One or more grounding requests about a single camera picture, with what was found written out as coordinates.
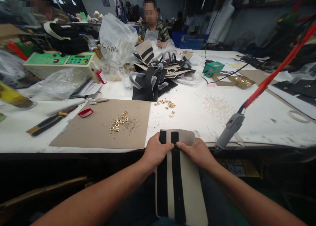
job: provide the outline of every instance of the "machine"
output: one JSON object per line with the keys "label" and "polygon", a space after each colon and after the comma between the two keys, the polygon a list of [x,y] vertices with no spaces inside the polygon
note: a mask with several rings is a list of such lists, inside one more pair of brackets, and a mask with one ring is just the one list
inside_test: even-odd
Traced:
{"label": "machine", "polygon": [[65,55],[56,51],[45,51],[43,54],[33,53],[24,63],[24,66],[41,80],[46,79],[56,71],[76,67],[86,73],[87,76],[92,77],[96,83],[100,83],[92,61],[100,67],[100,59],[95,52]]}

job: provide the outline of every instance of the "blue crate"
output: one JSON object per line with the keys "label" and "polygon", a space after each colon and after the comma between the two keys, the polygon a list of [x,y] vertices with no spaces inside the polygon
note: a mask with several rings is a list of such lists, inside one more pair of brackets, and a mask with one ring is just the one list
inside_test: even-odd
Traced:
{"label": "blue crate", "polygon": [[200,50],[204,39],[198,36],[183,35],[180,41],[181,49],[196,49]]}
{"label": "blue crate", "polygon": [[173,32],[172,33],[172,41],[174,43],[174,46],[179,48],[180,47],[180,41],[181,41],[181,37],[182,35],[186,35],[187,33],[179,31],[179,32]]}

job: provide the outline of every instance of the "green display panel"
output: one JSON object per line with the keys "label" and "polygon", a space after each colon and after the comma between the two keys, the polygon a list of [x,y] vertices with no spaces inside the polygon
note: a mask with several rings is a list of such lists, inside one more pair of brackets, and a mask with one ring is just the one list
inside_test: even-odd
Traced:
{"label": "green display panel", "polygon": [[67,60],[68,56],[61,57],[58,53],[52,54],[49,60],[46,62],[48,65],[63,65]]}
{"label": "green display panel", "polygon": [[47,60],[52,56],[51,53],[33,53],[32,56],[25,62],[25,64],[46,64]]}
{"label": "green display panel", "polygon": [[67,64],[86,65],[90,58],[91,55],[71,55]]}

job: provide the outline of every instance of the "hand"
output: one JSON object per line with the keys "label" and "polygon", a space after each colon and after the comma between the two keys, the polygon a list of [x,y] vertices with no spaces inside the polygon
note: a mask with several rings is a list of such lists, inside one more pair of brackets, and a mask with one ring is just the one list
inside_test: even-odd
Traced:
{"label": "hand", "polygon": [[164,44],[165,43],[160,41],[160,40],[157,41],[157,47],[159,47],[159,48],[162,48],[164,46]]}
{"label": "hand", "polygon": [[195,138],[193,146],[187,146],[185,143],[177,142],[177,147],[185,152],[190,159],[204,169],[219,164],[207,148],[202,139]]}
{"label": "hand", "polygon": [[152,136],[146,146],[145,153],[140,159],[151,172],[155,170],[165,158],[166,154],[174,148],[174,144],[162,144],[159,141],[159,132]]}

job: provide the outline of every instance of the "glue gun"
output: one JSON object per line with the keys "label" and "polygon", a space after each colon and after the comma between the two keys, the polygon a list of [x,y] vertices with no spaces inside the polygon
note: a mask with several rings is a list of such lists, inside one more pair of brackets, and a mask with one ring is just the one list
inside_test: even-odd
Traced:
{"label": "glue gun", "polygon": [[233,135],[242,126],[245,116],[241,113],[235,113],[226,123],[226,127],[221,136],[216,141],[216,148],[218,151],[224,150]]}

